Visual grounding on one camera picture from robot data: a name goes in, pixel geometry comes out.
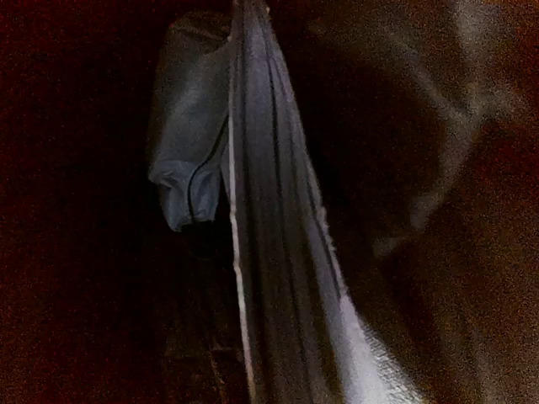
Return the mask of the dog picture book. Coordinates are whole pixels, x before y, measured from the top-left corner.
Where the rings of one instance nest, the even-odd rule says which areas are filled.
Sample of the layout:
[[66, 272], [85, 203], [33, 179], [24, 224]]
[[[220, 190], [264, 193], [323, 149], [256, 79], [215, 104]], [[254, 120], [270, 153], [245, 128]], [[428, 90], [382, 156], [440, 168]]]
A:
[[420, 403], [350, 299], [264, 2], [233, 4], [230, 46], [229, 198], [251, 402]]

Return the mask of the black student bag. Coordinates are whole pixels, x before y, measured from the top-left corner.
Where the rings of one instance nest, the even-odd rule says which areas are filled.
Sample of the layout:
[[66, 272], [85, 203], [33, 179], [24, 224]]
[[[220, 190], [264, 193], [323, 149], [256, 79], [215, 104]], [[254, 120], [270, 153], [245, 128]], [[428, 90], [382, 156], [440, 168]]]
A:
[[[1, 4], [1, 400], [253, 403], [229, 163], [148, 178], [168, 27], [236, 1]], [[358, 317], [420, 403], [538, 400], [538, 4], [262, 1]]]

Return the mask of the grey pencil pouch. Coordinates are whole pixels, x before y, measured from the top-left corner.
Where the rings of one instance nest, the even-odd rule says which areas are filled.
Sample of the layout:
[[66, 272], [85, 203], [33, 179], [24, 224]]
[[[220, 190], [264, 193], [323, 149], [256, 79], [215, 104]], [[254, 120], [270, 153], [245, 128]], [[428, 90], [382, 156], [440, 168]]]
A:
[[227, 149], [230, 17], [185, 14], [168, 27], [153, 84], [148, 178], [168, 227], [213, 221]]

